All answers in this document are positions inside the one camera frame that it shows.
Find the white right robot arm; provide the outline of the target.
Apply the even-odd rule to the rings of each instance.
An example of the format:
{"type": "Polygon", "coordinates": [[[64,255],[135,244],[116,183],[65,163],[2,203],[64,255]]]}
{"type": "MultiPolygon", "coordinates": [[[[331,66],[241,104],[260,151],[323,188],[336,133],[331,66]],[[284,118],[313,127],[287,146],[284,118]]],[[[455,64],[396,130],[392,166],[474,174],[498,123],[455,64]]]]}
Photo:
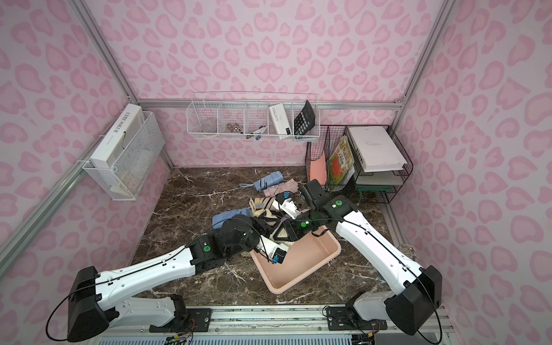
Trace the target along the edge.
{"type": "Polygon", "coordinates": [[[290,217],[290,228],[301,235],[316,235],[320,227],[335,231],[362,254],[389,286],[386,293],[365,292],[351,299],[349,307],[354,315],[366,321],[391,321],[410,336],[419,333],[441,306],[442,274],[403,254],[346,196],[331,196],[317,180],[301,184],[299,192],[308,205],[305,211],[297,209],[290,191],[276,196],[278,208],[290,217]]]}

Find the beige umbrella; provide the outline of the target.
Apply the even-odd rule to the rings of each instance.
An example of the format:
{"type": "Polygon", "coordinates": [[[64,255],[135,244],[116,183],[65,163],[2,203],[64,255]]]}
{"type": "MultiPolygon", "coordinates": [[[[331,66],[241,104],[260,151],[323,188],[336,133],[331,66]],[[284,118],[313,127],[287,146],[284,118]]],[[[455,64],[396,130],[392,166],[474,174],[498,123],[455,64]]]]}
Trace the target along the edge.
{"type": "Polygon", "coordinates": [[[282,220],[270,235],[270,239],[277,242],[296,242],[298,235],[293,227],[294,221],[290,218],[282,220]]]}

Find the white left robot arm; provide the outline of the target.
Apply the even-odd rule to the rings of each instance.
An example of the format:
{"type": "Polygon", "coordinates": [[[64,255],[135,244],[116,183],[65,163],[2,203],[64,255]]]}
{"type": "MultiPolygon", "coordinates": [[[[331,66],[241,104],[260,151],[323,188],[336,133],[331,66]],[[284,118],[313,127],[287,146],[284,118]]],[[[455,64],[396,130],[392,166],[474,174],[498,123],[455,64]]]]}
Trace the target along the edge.
{"type": "Polygon", "coordinates": [[[153,287],[221,267],[243,252],[266,250],[272,228],[257,217],[236,215],[213,227],[189,244],[151,260],[99,272],[94,266],[80,270],[70,293],[67,342],[91,339],[122,316],[116,307],[153,287]]]}

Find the pink plastic storage box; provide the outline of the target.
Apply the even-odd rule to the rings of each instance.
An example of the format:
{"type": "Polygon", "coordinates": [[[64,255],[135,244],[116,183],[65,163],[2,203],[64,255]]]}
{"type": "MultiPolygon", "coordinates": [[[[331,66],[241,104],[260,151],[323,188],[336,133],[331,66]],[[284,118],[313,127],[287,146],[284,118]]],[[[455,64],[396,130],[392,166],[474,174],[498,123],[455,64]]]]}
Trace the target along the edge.
{"type": "Polygon", "coordinates": [[[250,254],[268,290],[279,295],[338,257],[341,251],[339,241],[328,231],[321,237],[308,234],[295,242],[283,264],[270,264],[255,251],[250,254]]]}

